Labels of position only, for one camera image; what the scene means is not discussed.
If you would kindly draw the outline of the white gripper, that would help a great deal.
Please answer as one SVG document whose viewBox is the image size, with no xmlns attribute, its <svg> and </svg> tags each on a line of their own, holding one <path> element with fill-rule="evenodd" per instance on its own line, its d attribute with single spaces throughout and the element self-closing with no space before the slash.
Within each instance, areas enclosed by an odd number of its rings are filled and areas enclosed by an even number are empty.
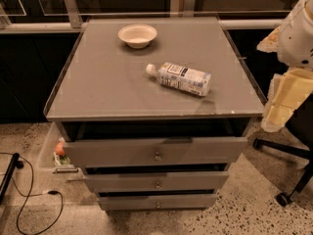
<svg viewBox="0 0 313 235">
<path fill-rule="evenodd" d="M 269 86 L 262 129 L 266 132 L 279 131 L 312 93 L 312 69 L 290 67 L 284 74 L 275 73 Z"/>
</svg>

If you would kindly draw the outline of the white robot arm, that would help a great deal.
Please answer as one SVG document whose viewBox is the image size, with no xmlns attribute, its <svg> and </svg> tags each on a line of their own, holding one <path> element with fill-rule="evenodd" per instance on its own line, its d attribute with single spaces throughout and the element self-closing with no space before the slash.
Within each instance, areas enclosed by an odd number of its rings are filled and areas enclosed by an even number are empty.
<svg viewBox="0 0 313 235">
<path fill-rule="evenodd" d="M 270 82 L 261 122 L 265 131 L 277 132 L 313 93 L 313 0 L 299 0 L 282 24 L 258 43 L 257 50 L 275 52 L 288 66 Z"/>
</svg>

